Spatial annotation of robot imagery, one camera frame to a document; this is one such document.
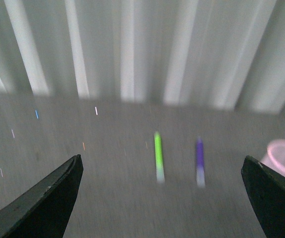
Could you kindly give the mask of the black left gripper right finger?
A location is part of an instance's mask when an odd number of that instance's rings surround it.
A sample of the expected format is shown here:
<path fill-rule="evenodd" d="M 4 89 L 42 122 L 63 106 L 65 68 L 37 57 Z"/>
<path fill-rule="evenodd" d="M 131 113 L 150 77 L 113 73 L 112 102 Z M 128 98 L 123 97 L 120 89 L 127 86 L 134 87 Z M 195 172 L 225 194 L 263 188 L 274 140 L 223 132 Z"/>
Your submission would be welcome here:
<path fill-rule="evenodd" d="M 241 175 L 265 236 L 285 238 L 285 177 L 251 156 L 245 157 Z"/>

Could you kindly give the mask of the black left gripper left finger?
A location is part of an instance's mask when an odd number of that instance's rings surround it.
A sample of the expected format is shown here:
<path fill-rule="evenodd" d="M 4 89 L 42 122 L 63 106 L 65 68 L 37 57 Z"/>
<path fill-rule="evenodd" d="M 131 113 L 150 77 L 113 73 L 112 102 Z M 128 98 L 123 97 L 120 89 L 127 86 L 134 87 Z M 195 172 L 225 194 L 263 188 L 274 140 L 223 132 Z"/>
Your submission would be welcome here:
<path fill-rule="evenodd" d="M 0 238 L 62 238 L 83 174 L 80 155 L 0 210 Z"/>

